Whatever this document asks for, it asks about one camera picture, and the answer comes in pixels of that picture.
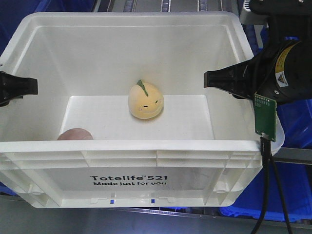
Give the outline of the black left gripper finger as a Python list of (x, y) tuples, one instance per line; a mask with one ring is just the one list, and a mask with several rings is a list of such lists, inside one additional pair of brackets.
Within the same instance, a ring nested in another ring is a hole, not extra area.
[(0, 106), (25, 95), (38, 95), (38, 81), (35, 78), (21, 78), (0, 72)]

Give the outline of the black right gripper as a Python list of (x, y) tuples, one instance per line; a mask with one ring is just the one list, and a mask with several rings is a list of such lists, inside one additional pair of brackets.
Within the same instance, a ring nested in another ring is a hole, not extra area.
[[(252, 99), (250, 61), (204, 73), (204, 88), (216, 88), (238, 99)], [(312, 41), (292, 41), (264, 70), (254, 93), (277, 105), (312, 98)]]

